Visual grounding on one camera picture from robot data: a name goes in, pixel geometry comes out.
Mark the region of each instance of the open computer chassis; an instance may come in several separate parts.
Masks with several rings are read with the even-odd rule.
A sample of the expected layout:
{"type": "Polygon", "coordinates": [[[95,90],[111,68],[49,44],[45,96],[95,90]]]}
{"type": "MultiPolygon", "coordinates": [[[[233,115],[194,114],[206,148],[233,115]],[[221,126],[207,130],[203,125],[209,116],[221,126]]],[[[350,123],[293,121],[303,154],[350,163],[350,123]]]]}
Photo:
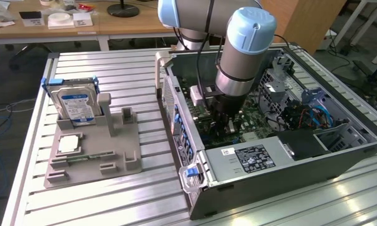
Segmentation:
{"type": "MultiPolygon", "coordinates": [[[[190,219],[333,179],[377,153],[377,126],[286,46],[269,48],[225,128],[213,126],[211,112],[190,99],[197,51],[161,55],[157,100],[190,219]]],[[[209,50],[199,56],[209,92],[215,55],[209,50]]]]}

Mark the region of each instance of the metal table surface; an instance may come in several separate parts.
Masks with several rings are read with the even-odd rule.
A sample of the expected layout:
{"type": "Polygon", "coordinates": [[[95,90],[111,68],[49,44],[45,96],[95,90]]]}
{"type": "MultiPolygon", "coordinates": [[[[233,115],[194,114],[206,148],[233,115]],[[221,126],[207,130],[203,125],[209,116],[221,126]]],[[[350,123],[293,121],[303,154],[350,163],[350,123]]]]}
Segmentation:
{"type": "MultiPolygon", "coordinates": [[[[57,112],[42,89],[27,130],[2,225],[377,225],[377,155],[339,177],[190,221],[155,102],[154,53],[163,49],[63,53],[47,59],[43,77],[95,75],[110,92],[111,111],[137,112],[142,168],[138,174],[43,188],[57,112]]],[[[298,50],[298,55],[377,125],[377,112],[298,50]]],[[[314,81],[294,68],[307,88],[314,81]]]]}

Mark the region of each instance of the gray floor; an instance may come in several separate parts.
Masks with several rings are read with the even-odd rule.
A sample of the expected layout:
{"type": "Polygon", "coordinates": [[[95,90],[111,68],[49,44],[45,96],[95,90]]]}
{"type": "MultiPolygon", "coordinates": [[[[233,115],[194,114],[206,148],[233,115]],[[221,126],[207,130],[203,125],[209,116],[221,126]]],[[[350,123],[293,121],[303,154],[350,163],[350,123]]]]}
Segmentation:
{"type": "MultiPolygon", "coordinates": [[[[339,31],[345,21],[349,17],[349,13],[339,16],[333,24],[333,30],[339,31]]],[[[345,37],[350,37],[355,27],[362,23],[362,20],[357,20],[345,37]]],[[[129,46],[129,40],[111,41],[111,49],[133,48],[129,46]]],[[[346,40],[339,43],[339,47],[345,44],[346,40]]],[[[166,43],[175,43],[174,38],[167,38],[166,43]]],[[[99,47],[94,41],[81,42],[81,48],[75,48],[73,42],[49,43],[47,46],[54,52],[77,52],[77,51],[98,51],[99,47]]],[[[162,47],[161,42],[153,39],[135,40],[135,48],[153,48],[162,47]]],[[[23,45],[14,45],[14,51],[6,51],[3,46],[0,45],[0,103],[11,103],[22,99],[33,98],[37,94],[39,79],[43,72],[46,53],[35,49],[18,61],[19,69],[11,71],[7,68],[7,60],[13,56],[17,50],[23,45]]],[[[361,60],[366,63],[367,67],[374,70],[377,65],[370,61],[377,54],[377,28],[370,27],[365,36],[358,43],[358,52],[351,51],[346,57],[349,60],[361,60]]],[[[345,63],[343,60],[333,57],[326,51],[317,51],[314,54],[315,59],[327,68],[334,67],[345,63]]],[[[351,71],[351,65],[338,69],[337,74],[349,78],[357,79],[361,77],[361,73],[351,71]]],[[[31,106],[31,103],[26,103],[18,106],[18,109],[23,109],[31,106]]],[[[21,155],[23,138],[26,135],[26,129],[29,125],[31,112],[13,113],[11,115],[11,127],[9,131],[0,137],[0,155],[2,157],[5,170],[7,173],[9,186],[5,192],[0,195],[0,223],[6,205],[6,198],[10,190],[10,183],[14,177],[18,157],[21,155]]],[[[2,186],[2,172],[0,170],[0,188],[2,186]]]]}

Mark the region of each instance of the black lamp base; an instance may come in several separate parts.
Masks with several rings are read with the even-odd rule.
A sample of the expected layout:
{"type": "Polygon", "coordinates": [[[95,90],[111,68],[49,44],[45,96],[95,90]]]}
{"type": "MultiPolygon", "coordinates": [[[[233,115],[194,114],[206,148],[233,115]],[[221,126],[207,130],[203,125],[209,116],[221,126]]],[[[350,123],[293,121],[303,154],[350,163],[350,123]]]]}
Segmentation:
{"type": "Polygon", "coordinates": [[[122,9],[121,4],[114,4],[107,7],[107,13],[117,17],[133,17],[139,14],[139,9],[129,4],[125,4],[122,9]]]}

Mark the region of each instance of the robotic arm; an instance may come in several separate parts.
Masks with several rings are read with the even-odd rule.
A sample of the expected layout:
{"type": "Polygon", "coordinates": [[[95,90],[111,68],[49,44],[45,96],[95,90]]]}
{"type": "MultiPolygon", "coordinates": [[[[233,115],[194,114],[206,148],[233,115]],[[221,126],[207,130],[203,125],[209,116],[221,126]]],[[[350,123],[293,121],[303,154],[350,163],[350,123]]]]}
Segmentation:
{"type": "Polygon", "coordinates": [[[274,17],[254,4],[251,0],[158,1],[159,21],[182,29],[190,48],[198,49],[207,33],[226,38],[215,77],[221,94],[213,96],[209,109],[223,124],[243,104],[277,28],[274,17]]]}

